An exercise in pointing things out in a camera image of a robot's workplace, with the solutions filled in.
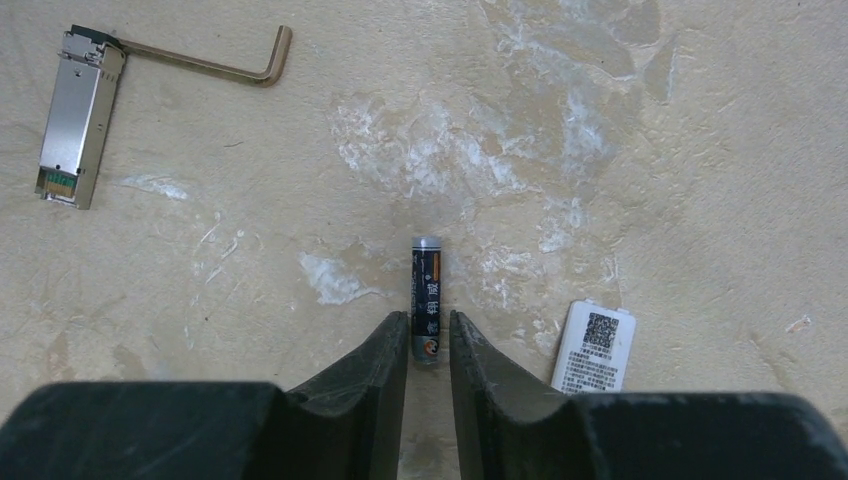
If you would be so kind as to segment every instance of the aa battery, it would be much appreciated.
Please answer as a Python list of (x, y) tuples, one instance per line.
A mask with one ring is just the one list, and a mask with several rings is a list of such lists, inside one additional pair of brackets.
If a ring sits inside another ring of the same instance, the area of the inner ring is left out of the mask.
[(412, 239), (412, 358), (422, 363), (438, 360), (441, 256), (439, 237)]

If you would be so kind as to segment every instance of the qr code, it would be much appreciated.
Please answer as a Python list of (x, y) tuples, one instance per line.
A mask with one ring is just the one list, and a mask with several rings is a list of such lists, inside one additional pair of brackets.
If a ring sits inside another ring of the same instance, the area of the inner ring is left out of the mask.
[(617, 318), (605, 317), (598, 313), (590, 313), (589, 325), (586, 327), (586, 333), (583, 335), (583, 343), (590, 343), (609, 350), (612, 348), (612, 341), (615, 339), (615, 331), (617, 329)]

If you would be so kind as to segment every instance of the small debris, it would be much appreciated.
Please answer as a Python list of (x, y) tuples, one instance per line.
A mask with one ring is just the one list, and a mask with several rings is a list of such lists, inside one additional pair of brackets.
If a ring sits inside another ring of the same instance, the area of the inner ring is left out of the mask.
[(790, 323), (789, 325), (787, 325), (786, 326), (786, 333), (800, 332), (801, 330), (809, 327), (812, 324), (813, 324), (813, 321), (810, 319), (810, 317), (807, 316), (807, 315), (804, 315), (803, 317), (801, 317), (800, 320), (796, 320), (796, 321)]

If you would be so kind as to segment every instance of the battery label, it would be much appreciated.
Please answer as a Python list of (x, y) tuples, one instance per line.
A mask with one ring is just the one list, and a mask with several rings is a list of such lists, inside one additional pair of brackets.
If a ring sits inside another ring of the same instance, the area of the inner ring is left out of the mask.
[(551, 386), (567, 394), (621, 391), (635, 331), (626, 310), (572, 303)]
[[(439, 312), (441, 310), (441, 282), (439, 265), (441, 252), (436, 250), (412, 250), (412, 335), (423, 337), (439, 336)], [(435, 356), (438, 344), (428, 345), (425, 350)]]

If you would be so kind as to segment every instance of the allen wrench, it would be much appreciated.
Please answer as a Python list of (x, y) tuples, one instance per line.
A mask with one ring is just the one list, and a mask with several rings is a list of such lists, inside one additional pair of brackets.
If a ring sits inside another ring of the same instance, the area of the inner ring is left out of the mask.
[(126, 53), (155, 60), (175, 67), (185, 68), (199, 73), (205, 73), (213, 77), (231, 80), (233, 82), (257, 87), (270, 87), (283, 75), (283, 66), (289, 53), (289, 45), (292, 40), (292, 30), (285, 25), (280, 25), (277, 30), (277, 38), (274, 40), (274, 49), (271, 50), (271, 59), (268, 66), (262, 72), (251, 72), (240, 68), (221, 65), (199, 58), (189, 57), (180, 53), (169, 52), (161, 48), (143, 45), (125, 39), (119, 39)]

